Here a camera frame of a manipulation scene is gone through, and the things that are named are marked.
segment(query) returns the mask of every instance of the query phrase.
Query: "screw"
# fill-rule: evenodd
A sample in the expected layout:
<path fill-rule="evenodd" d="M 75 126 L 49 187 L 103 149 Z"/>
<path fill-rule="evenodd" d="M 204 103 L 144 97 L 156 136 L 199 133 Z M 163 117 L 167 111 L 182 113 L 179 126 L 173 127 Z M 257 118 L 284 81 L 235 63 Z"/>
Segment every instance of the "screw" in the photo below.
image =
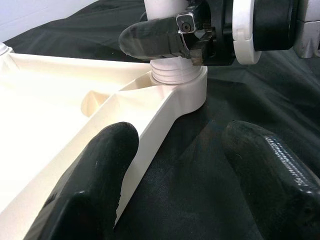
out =
<path fill-rule="evenodd" d="M 181 27 L 185 33 L 189 33 L 191 31 L 191 25 L 187 22 L 183 23 Z"/>

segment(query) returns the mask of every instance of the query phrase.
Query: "black fabric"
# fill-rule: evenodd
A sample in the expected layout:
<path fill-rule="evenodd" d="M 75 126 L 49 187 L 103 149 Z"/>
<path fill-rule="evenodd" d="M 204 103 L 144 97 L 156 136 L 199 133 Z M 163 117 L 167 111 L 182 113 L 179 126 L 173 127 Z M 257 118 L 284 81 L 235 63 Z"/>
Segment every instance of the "black fabric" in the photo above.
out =
<path fill-rule="evenodd" d="M 118 37 L 143 0 L 100 0 L 6 42 L 16 53 L 135 61 Z M 117 226 L 117 240 L 260 240 L 222 148 L 241 120 L 276 133 L 320 177 L 320 59 L 264 52 L 258 64 L 209 67 L 207 100 L 173 124 Z"/>

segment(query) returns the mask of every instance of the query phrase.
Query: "white cylindrical joint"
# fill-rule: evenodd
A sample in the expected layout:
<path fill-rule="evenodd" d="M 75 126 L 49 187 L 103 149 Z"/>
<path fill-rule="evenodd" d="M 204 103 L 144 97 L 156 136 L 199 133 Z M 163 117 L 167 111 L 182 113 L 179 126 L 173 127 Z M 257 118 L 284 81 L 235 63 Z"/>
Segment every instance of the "white cylindrical joint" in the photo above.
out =
<path fill-rule="evenodd" d="M 144 0 L 148 20 L 169 18 L 182 13 L 188 0 Z M 191 59 L 183 57 L 150 61 L 153 78 L 164 84 L 184 84 L 200 75 L 201 66 L 193 66 Z"/>

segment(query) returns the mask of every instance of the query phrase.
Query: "black cloth surface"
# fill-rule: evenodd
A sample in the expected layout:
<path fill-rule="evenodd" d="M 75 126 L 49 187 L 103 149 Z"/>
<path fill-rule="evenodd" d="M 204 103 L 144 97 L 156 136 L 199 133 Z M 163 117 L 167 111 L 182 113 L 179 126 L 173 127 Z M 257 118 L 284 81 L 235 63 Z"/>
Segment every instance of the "black cloth surface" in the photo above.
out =
<path fill-rule="evenodd" d="M 16 53 L 140 62 L 118 37 L 143 0 L 99 0 L 6 44 Z M 208 68 L 207 100 L 177 119 L 117 226 L 117 240 L 260 240 L 222 148 L 233 120 L 276 133 L 320 177 L 320 59 L 264 52 L 256 65 Z"/>

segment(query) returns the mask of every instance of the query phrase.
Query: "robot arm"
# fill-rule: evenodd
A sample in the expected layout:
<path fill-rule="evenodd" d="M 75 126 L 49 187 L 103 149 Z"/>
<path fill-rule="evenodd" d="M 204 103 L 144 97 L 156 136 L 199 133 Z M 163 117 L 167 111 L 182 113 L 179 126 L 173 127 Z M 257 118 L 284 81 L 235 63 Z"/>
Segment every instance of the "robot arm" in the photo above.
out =
<path fill-rule="evenodd" d="M 189 0 L 185 12 L 124 30 L 119 45 L 141 60 L 181 56 L 193 65 L 256 64 L 261 52 L 320 57 L 318 0 Z"/>

